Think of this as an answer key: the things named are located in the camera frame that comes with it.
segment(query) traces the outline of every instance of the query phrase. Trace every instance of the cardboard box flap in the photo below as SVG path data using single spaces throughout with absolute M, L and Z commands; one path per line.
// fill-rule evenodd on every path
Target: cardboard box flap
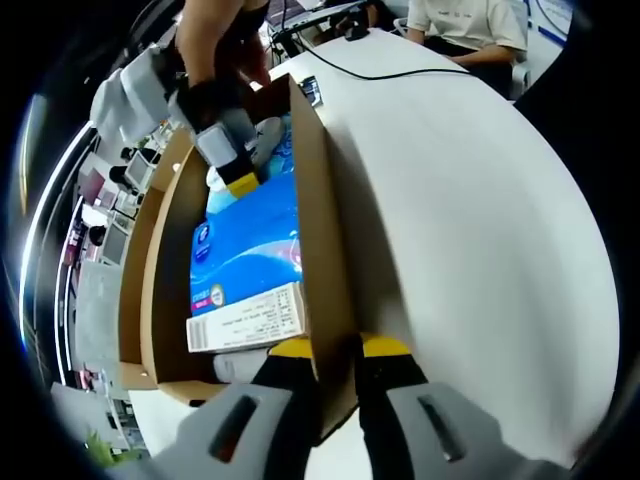
M 192 148 L 189 134 L 184 130 L 176 131 L 160 157 L 151 179 L 151 188 L 140 205 L 129 239 L 118 306 L 118 356 L 122 362 L 120 370 L 125 388 L 148 389 L 153 382 L 154 377 L 149 375 L 145 377 L 140 374 L 140 372 L 146 373 L 142 368 L 140 349 L 140 310 L 144 270 L 151 236 L 164 196 L 163 192 L 175 175 L 173 165 L 182 162 Z
M 121 362 L 141 364 L 140 299 L 147 249 L 158 217 L 162 194 L 151 190 L 145 196 L 129 239 L 122 270 L 118 315 L 118 354 Z
M 358 406 L 355 389 L 355 366 L 349 365 L 347 376 L 322 389 L 322 432 L 320 438 L 326 440 L 344 424 Z
M 190 407 L 199 407 L 225 387 L 226 385 L 223 384 L 213 385 L 198 381 L 168 382 L 158 385 L 158 389 Z
M 120 362 L 120 384 L 127 390 L 155 390 L 158 388 L 144 367 L 138 363 Z
M 175 174 L 173 166 L 176 163 L 181 164 L 192 148 L 194 147 L 189 132 L 184 128 L 176 130 L 162 152 L 156 171 L 153 172 L 151 188 L 166 192 Z
M 320 383 L 348 377 L 343 348 L 357 334 L 332 189 L 328 136 L 315 110 L 290 80 L 304 293 L 311 349 Z
M 186 319 L 191 316 L 191 240 L 204 221 L 208 165 L 188 150 L 162 199 L 149 244 L 142 289 L 142 364 L 157 383 L 214 381 L 211 357 L 187 350 Z

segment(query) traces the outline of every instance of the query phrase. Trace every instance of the white t-shirt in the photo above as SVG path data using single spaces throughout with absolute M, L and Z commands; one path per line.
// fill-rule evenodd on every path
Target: white t-shirt
M 501 45 L 526 50 L 510 0 L 410 0 L 407 26 L 472 50 Z

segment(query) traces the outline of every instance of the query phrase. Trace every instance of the desk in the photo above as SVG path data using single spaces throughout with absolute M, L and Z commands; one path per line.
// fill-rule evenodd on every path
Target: desk
M 316 51 L 365 75 L 455 68 L 377 30 Z M 349 159 L 335 173 L 362 328 L 405 341 L 519 451 L 570 465 L 611 398 L 618 312 L 600 232 L 560 159 L 475 78 L 364 82 L 308 53 L 272 74 L 287 72 L 316 75 L 318 114 Z

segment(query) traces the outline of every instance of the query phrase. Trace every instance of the person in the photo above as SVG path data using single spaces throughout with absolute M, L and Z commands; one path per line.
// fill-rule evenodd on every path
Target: person
M 258 35 L 268 8 L 269 0 L 186 0 L 176 46 L 189 86 L 237 72 L 270 83 Z
M 107 228 L 104 225 L 94 225 L 89 228 L 89 241 L 96 247 L 102 245 Z
M 463 66 L 506 98 L 512 63 L 527 45 L 509 1 L 410 0 L 408 38 Z
M 142 147 L 142 148 L 128 148 L 125 147 L 120 152 L 120 158 L 125 162 L 130 162 L 136 152 L 140 152 L 140 154 L 144 157 L 144 159 L 149 162 L 151 165 L 157 165 L 160 161 L 160 155 L 158 152 L 153 150 L 152 148 Z
M 325 7 L 334 7 L 349 3 L 351 0 L 327 0 Z M 317 35 L 313 41 L 316 45 L 328 42 L 334 38 L 344 35 L 353 21 L 364 24 L 368 28 L 380 28 L 390 32 L 395 27 L 393 21 L 396 16 L 389 10 L 382 0 L 368 0 L 358 7 L 356 13 L 345 13 L 344 15 L 336 15 L 329 20 L 331 28 Z
M 124 176 L 124 172 L 126 170 L 127 167 L 111 167 L 109 170 L 109 179 L 129 195 L 138 195 L 138 190 L 136 190 L 136 188 Z
M 185 1 L 169 47 L 178 54 L 171 62 L 180 62 L 177 66 L 187 73 L 178 104 L 196 132 L 215 123 L 220 111 L 253 95 L 248 82 L 270 83 L 258 34 L 268 9 L 269 0 Z

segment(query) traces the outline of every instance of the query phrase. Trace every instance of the white label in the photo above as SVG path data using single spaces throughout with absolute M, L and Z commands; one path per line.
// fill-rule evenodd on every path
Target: white label
M 187 342 L 190 352 L 225 351 L 274 344 L 305 328 L 300 284 L 289 283 L 188 319 Z

